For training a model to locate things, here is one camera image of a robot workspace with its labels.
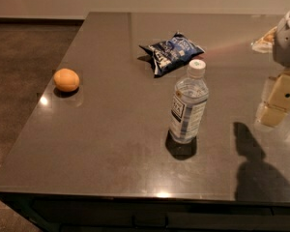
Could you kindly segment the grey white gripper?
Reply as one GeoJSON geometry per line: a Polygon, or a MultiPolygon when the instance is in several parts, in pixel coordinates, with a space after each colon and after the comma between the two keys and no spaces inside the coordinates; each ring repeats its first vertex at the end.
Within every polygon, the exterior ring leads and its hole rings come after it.
{"type": "MultiPolygon", "coordinates": [[[[274,60],[290,68],[290,10],[278,23],[273,46],[274,60]]],[[[256,112],[256,124],[261,128],[278,126],[290,112],[290,69],[277,77],[266,79],[261,103],[256,112]]]]}

